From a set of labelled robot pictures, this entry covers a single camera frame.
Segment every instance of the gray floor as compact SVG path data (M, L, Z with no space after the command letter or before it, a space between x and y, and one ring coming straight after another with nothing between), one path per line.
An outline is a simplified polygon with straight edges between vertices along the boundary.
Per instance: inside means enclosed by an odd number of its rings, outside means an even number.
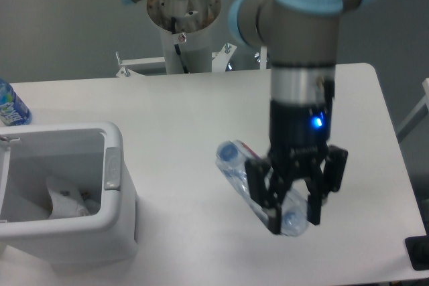
M219 49L233 41L226 27L232 0L222 2L213 38ZM10 82L113 77L116 51L123 59L162 55L145 3L0 0L0 23L0 76ZM341 24L339 62L376 67L395 126L424 94L428 25L428 0L379 0L347 14ZM402 151L416 195L429 198L428 119L406 138Z

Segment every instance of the white trash bin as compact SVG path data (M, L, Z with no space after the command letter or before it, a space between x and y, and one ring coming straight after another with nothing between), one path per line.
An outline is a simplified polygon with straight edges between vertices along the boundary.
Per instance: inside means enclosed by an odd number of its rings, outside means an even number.
M1 128L0 136L0 243L51 263L115 261L137 253L138 197L114 124L26 125ZM100 206L98 212L49 219L49 177L74 185Z

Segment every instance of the blue led light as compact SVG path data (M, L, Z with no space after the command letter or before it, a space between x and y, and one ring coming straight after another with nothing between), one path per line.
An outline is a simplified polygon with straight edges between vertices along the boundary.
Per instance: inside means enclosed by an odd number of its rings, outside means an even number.
M311 125L313 126L313 129L319 129L323 127L323 114L320 114L320 116L315 116L311 118Z

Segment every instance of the crushed plastic bottle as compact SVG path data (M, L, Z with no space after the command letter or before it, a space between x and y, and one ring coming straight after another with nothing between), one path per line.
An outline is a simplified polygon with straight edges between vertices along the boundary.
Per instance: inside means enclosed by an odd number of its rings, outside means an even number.
M26 125L32 114L12 86L0 78L0 119L5 125Z
M265 224L268 216L263 208L254 202L249 195L247 174L245 170L246 159L258 159L259 156L243 142L227 141L221 143L217 149L216 166L222 171L228 182L246 201L257 217ZM307 201L298 191L291 188L282 204L282 234L285 236L299 236L308 227Z

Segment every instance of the blue bottle cap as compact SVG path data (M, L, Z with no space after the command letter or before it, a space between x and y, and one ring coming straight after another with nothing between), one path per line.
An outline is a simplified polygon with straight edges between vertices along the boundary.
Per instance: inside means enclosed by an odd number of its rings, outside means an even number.
M221 152L219 152L219 157L222 161L230 162L234 160L239 155L239 150L235 145L233 145L231 142L225 144Z

